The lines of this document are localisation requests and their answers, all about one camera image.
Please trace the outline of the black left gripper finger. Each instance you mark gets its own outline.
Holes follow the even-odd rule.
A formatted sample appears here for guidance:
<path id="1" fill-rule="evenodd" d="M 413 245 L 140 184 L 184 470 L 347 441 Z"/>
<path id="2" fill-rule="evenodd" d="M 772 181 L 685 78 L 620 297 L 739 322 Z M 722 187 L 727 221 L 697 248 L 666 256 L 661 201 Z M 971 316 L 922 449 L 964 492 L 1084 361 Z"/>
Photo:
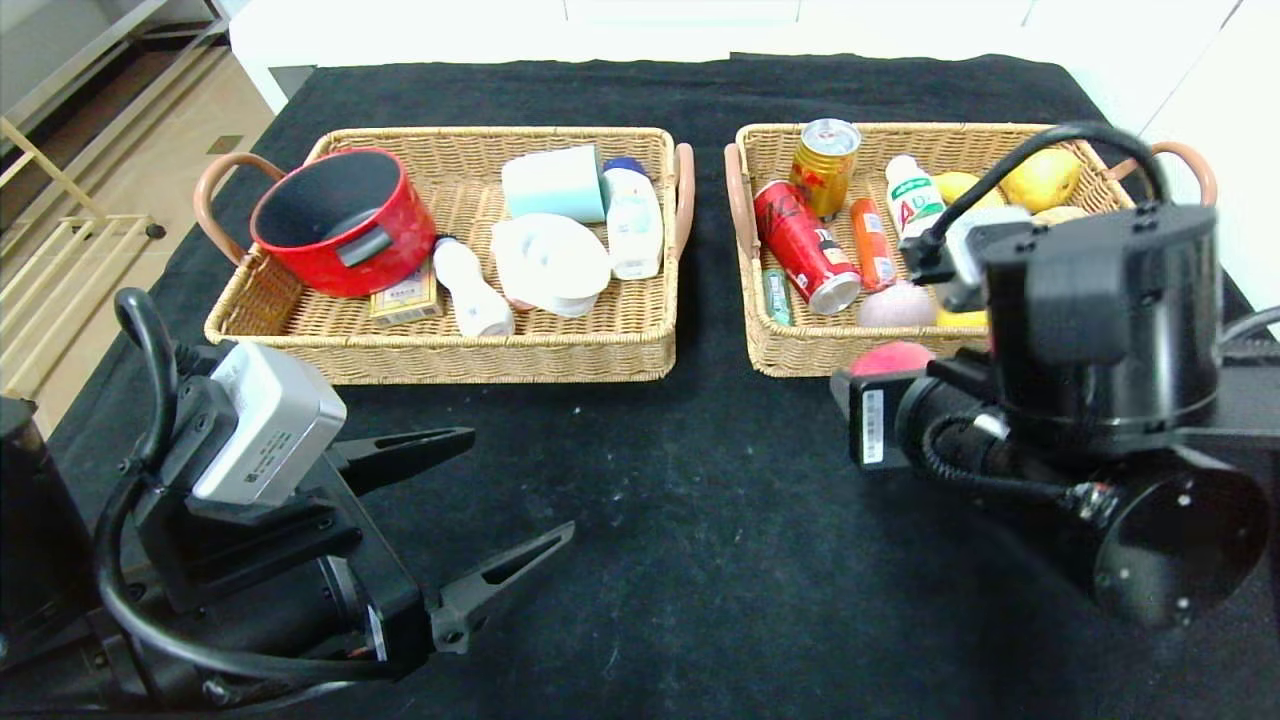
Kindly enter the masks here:
<path id="1" fill-rule="evenodd" d="M 576 523 L 567 521 L 481 561 L 440 588 L 429 609 L 434 650 L 467 653 L 476 637 L 532 588 L 575 534 Z"/>
<path id="2" fill-rule="evenodd" d="M 357 497 L 411 480 L 468 452 L 475 429 L 447 427 L 335 442 L 326 460 Z"/>

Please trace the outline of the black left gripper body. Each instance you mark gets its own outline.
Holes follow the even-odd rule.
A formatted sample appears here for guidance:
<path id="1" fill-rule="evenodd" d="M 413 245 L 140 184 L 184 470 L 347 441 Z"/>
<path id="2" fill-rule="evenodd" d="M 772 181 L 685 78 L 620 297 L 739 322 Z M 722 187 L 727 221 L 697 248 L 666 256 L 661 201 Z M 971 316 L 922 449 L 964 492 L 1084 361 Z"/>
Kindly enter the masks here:
<path id="1" fill-rule="evenodd" d="M 431 652 L 424 592 L 326 452 L 280 509 L 195 515 L 198 638 L 280 660 L 380 664 L 403 676 Z"/>

